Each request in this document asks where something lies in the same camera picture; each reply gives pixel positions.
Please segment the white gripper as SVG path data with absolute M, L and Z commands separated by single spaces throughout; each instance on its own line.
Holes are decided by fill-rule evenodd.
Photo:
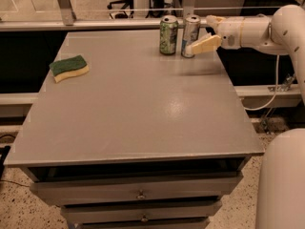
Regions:
M 227 50 L 237 50 L 241 47 L 241 31 L 244 18 L 221 17 L 208 15 L 206 22 L 211 28 L 217 28 L 218 35 L 204 35 L 191 44 L 192 54 L 216 51 L 220 46 Z

